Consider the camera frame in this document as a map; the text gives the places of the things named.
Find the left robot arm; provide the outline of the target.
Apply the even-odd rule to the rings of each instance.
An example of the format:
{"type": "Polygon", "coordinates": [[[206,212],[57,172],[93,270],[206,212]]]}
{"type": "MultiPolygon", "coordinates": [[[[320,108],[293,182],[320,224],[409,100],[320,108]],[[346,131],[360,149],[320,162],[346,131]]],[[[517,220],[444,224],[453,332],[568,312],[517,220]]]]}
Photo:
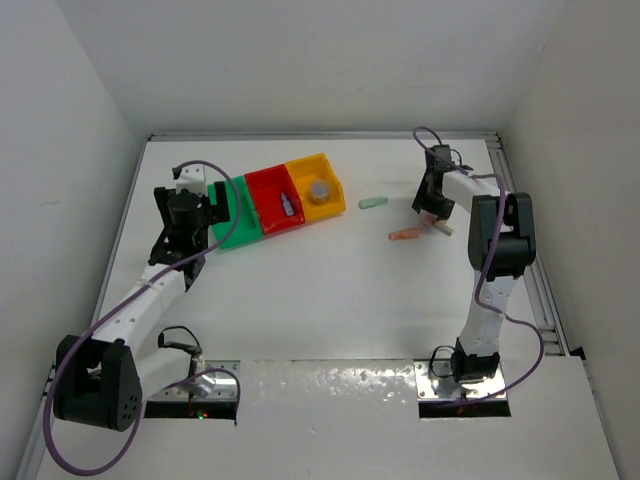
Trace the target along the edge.
{"type": "Polygon", "coordinates": [[[225,182],[207,193],[157,187],[154,198],[163,221],[147,266],[131,291],[133,301],[82,341],[66,336],[56,351],[52,411],[56,418],[125,431],[141,405],[168,386],[204,370],[198,344],[159,338],[140,347],[169,306],[195,283],[206,259],[211,226],[230,219],[225,182]]]}

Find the blue correction tape case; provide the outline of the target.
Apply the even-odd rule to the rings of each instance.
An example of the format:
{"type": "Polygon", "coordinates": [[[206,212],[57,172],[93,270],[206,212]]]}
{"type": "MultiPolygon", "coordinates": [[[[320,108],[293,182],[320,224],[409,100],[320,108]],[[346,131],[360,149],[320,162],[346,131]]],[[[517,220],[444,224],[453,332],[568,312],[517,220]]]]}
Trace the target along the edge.
{"type": "Polygon", "coordinates": [[[295,210],[293,208],[293,205],[291,204],[288,196],[285,193],[282,193],[280,195],[281,198],[281,203],[285,212],[285,215],[287,217],[292,217],[295,214],[295,210]]]}

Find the round tape roll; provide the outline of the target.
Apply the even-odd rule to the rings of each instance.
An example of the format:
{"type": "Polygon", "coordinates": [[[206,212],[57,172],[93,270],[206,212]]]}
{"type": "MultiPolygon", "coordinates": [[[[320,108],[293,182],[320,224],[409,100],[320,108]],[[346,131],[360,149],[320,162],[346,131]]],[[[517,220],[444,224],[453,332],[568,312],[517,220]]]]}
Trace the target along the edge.
{"type": "Polygon", "coordinates": [[[316,205],[326,204],[331,198],[330,183],[322,178],[313,180],[309,188],[309,198],[316,205]]]}

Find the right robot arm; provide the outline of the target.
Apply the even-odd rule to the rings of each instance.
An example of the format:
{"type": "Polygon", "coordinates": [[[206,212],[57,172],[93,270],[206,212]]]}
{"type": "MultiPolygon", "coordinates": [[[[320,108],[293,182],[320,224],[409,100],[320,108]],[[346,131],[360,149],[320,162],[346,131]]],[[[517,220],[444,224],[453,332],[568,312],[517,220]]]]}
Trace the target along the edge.
{"type": "Polygon", "coordinates": [[[496,174],[454,163],[447,145],[426,149],[425,164],[412,209],[437,221],[449,219],[455,207],[470,215],[467,254],[475,287],[451,355],[452,377],[457,382],[491,378],[500,362],[509,297],[536,258],[533,202],[527,193],[510,192],[496,174]]]}

